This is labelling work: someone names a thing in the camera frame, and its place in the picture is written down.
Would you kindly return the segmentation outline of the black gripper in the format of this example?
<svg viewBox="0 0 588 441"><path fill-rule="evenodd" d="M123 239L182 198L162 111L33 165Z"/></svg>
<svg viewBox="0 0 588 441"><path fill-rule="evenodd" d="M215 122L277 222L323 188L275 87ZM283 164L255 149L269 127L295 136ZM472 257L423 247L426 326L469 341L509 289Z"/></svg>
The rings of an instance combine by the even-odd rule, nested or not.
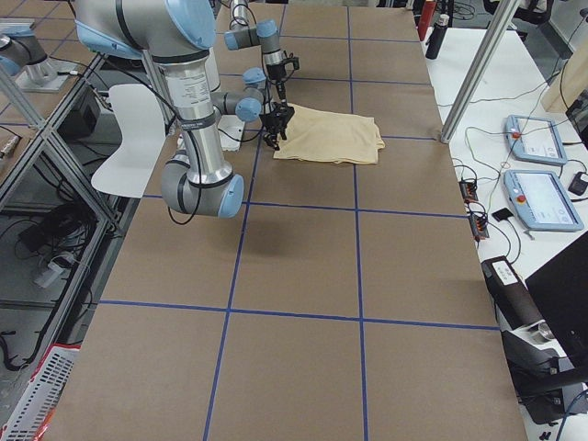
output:
<svg viewBox="0 0 588 441"><path fill-rule="evenodd" d="M287 126L295 114L293 106L288 105L286 86L282 83L281 103L273 103L269 112L260 115L263 127L266 132L263 135L265 144L274 151L279 151L279 139L285 141L287 137Z"/></svg>
<svg viewBox="0 0 588 441"><path fill-rule="evenodd" d="M282 86L288 80L288 74L283 62L266 66L268 79L275 86L279 99L282 99Z"/></svg>

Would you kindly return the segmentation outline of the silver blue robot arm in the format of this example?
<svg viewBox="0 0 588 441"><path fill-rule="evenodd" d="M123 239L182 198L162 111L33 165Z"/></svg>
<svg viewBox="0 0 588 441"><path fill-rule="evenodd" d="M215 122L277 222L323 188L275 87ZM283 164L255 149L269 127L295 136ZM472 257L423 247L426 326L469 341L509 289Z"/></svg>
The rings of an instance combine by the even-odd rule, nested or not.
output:
<svg viewBox="0 0 588 441"><path fill-rule="evenodd" d="M257 22L247 1L230 1L228 8L230 24L223 35L227 49L237 51L259 46L267 78L275 87L280 102L286 104L288 56L281 49L276 22L273 19Z"/></svg>
<svg viewBox="0 0 588 441"><path fill-rule="evenodd" d="M280 45L276 22L257 21L245 1L232 1L231 51L257 46L261 69L248 70L241 93L210 90L206 66L216 39L216 18L207 1L79 1L78 39L92 51L126 59L149 53L162 71L169 98L164 102L181 127L182 147L162 174L162 196L170 211L189 216L235 216L243 201L243 178L224 159L218 120L234 114L261 120L263 139L273 149L285 139L294 108L287 101L288 65L299 60Z"/></svg>

